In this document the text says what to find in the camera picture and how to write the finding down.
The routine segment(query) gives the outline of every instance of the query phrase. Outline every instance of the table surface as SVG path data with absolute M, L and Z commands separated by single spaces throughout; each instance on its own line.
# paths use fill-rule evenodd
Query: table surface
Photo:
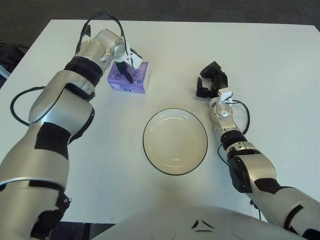
M 84 20 L 52 20 L 0 90 L 0 159 L 27 128 L 10 114 L 19 92 L 43 86 L 73 57 Z M 195 96 L 200 71 L 217 61 L 228 76 L 233 98 L 247 104 L 247 139 L 274 164 L 278 182 L 320 200 L 320 34 L 314 26 L 254 23 L 122 21 L 130 45 L 150 62 L 146 94 L 111 90 L 108 71 L 91 101 L 95 119 L 83 137 L 69 146 L 66 194 L 72 198 L 63 221 L 118 223 L 158 204 L 202 204 L 253 217 L 249 198 L 232 186 L 219 160 L 208 99 Z M 91 22 L 120 34 L 111 21 Z M 39 92 L 16 103 L 28 119 Z M 208 135 L 207 154 L 198 168 L 181 175 L 156 170 L 142 140 L 148 120 L 167 108 L 194 114 Z M 245 112 L 233 106 L 240 128 Z

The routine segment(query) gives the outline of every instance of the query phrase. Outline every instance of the tissue box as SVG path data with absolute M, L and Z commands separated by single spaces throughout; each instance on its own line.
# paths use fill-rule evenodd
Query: tissue box
M 144 94 L 147 90 L 150 77 L 149 62 L 142 62 L 138 69 L 134 69 L 128 65 L 127 71 L 132 76 L 132 84 L 119 72 L 116 64 L 113 63 L 108 75 L 108 82 L 111 88 L 118 91 Z

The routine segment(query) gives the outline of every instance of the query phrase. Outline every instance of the gray carpet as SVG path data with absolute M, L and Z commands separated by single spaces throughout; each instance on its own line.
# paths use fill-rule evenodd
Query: gray carpet
M 87 19 L 107 11 L 119 20 L 315 25 L 320 0 L 11 0 L 0 7 L 0 43 L 30 46 L 51 19 Z

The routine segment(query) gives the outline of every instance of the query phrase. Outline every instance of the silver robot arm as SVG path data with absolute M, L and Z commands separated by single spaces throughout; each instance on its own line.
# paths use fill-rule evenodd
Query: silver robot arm
M 320 203 L 294 187 L 279 185 L 271 161 L 247 141 L 233 120 L 227 76 L 217 63 L 204 70 L 201 73 L 212 79 L 213 89 L 202 90 L 198 83 L 197 95 L 214 97 L 209 103 L 210 118 L 226 151 L 234 188 L 246 193 L 269 223 L 310 240 L 319 239 Z
M 112 60 L 140 66 L 140 56 L 129 50 L 121 37 L 102 30 L 82 43 L 36 99 L 26 134 L 0 165 L 1 239 L 42 240 L 63 217 L 70 204 L 64 194 L 68 144 L 91 124 L 89 101 Z

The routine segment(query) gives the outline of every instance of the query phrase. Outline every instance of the wire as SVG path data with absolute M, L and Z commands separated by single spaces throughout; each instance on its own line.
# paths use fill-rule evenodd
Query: wire
M 242 134 L 245 135 L 245 134 L 248 132 L 249 126 L 250 126 L 250 112 L 249 112 L 248 107 L 247 107 L 243 102 L 241 102 L 241 101 L 239 101 L 239 100 L 233 100 L 233 102 L 228 102 L 228 104 L 241 104 L 241 105 L 244 107 L 245 112 L 246 112 L 247 122 L 246 122 L 246 126 L 245 126 L 245 129 L 243 130 Z M 222 144 L 220 144 L 220 146 L 219 146 L 218 149 L 217 149 L 218 156 L 219 156 L 219 158 L 221 159 L 221 161 L 223 161 L 227 166 L 229 166 L 229 164 L 227 163 L 227 161 L 225 161 L 225 160 L 222 158 L 222 156 L 220 155 L 219 150 L 220 150 L 221 146 L 222 146 Z
M 218 153 L 218 155 L 219 155 L 219 158 L 222 160 L 222 162 L 224 162 L 227 166 L 229 166 L 229 164 L 228 164 L 228 163 L 222 158 L 222 156 L 220 155 L 219 150 L 220 150 L 221 146 L 222 146 L 222 144 L 220 144 L 220 146 L 218 147 L 217 153 Z
M 27 93 L 30 93 L 30 92 L 33 92 L 33 91 L 36 91 L 36 90 L 41 90 L 41 89 L 44 89 L 45 86 L 36 86 L 36 87 L 32 87 L 32 88 L 29 88 L 27 90 L 24 90 L 22 92 L 20 92 L 18 95 L 16 95 L 11 103 L 10 103 L 10 112 L 12 114 L 12 116 L 20 123 L 22 123 L 23 125 L 26 125 L 26 126 L 29 126 L 29 123 L 27 123 L 26 121 L 22 120 L 20 117 L 18 117 L 18 115 L 16 114 L 15 112 L 15 102 L 17 101 L 18 98 L 20 98 L 22 95 L 24 94 L 27 94 Z
M 119 20 L 118 20 L 115 16 L 112 16 L 111 14 L 106 13 L 106 12 L 97 13 L 96 15 L 90 17 L 90 18 L 85 22 L 85 24 L 83 25 L 83 28 L 82 28 L 82 30 L 81 30 L 81 34 L 80 34 L 79 41 L 78 41 L 78 43 L 77 43 L 77 45 L 76 45 L 76 48 L 75 48 L 75 53 L 79 52 L 79 50 L 80 50 L 80 45 L 81 45 L 81 43 L 82 43 L 82 38 L 83 38 L 83 36 L 86 34 L 86 30 L 87 30 L 87 27 L 88 27 L 88 25 L 89 25 L 89 22 L 90 22 L 91 20 L 97 18 L 97 17 L 102 17 L 102 16 L 103 16 L 103 17 L 108 17 L 108 18 L 114 20 L 114 21 L 118 24 L 118 26 L 120 27 L 120 31 L 121 31 L 121 37 L 123 37 L 123 40 L 124 40 L 125 52 L 126 52 L 127 55 L 129 55 L 129 54 L 128 54 L 128 50 L 127 50 L 126 37 L 125 37 L 124 30 L 123 30 L 123 28 L 122 28 L 122 26 L 121 26 L 121 23 L 119 22 Z
M 249 112 L 249 109 L 247 108 L 247 106 L 243 102 L 238 101 L 238 100 L 233 100 L 233 102 L 231 102 L 229 104 L 241 104 L 244 107 L 245 112 L 246 112 L 247 122 L 246 122 L 246 126 L 245 126 L 245 129 L 243 130 L 242 134 L 245 135 L 248 132 L 249 126 L 250 126 L 250 112 Z

